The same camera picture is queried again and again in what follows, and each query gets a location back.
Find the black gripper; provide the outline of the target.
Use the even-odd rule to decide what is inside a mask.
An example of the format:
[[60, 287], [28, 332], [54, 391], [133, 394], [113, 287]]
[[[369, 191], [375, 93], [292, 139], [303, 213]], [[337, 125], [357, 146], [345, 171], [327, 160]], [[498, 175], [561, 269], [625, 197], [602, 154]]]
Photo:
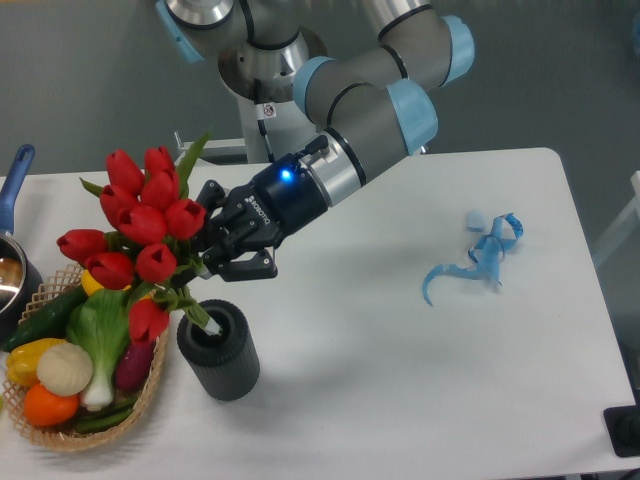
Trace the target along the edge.
[[272, 279], [278, 275], [273, 250], [328, 210], [315, 180], [301, 157], [287, 154], [232, 190], [207, 180], [195, 202], [204, 219], [225, 233], [219, 245], [227, 255], [253, 252], [246, 260], [224, 259], [212, 249], [202, 261], [210, 273], [226, 282]]

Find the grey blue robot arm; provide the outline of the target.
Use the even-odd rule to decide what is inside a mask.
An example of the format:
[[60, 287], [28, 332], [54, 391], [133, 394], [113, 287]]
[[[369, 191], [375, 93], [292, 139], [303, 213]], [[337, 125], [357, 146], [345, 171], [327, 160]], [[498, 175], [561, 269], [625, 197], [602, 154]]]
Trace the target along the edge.
[[193, 240], [199, 266], [185, 285], [272, 278], [273, 250], [329, 208], [418, 152], [438, 130], [429, 91], [471, 67], [467, 25], [428, 1], [368, 1], [377, 46], [329, 58], [295, 1], [159, 1], [156, 11], [189, 61], [213, 57], [227, 88], [255, 113], [250, 158], [265, 168], [224, 191], [207, 182], [207, 219]]

